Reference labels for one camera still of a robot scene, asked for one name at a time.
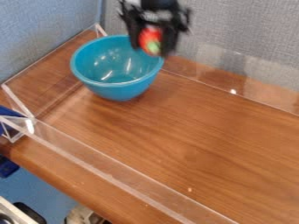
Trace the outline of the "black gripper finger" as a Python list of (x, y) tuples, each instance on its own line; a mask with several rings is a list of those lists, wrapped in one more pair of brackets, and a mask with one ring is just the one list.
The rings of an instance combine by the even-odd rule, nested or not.
[(143, 26), (136, 21), (131, 21), (128, 23), (127, 30), (130, 35), (130, 41), (135, 49), (139, 48), (139, 35), (140, 35), (142, 29), (143, 29)]
[(175, 24), (162, 23), (162, 56), (167, 57), (177, 49), (179, 29)]

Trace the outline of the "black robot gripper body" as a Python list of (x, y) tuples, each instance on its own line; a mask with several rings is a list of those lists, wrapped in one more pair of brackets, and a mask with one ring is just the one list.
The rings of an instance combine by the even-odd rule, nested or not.
[(187, 32), (193, 10), (179, 0), (118, 0), (119, 16), (128, 32), (139, 32), (147, 25), (173, 27)]

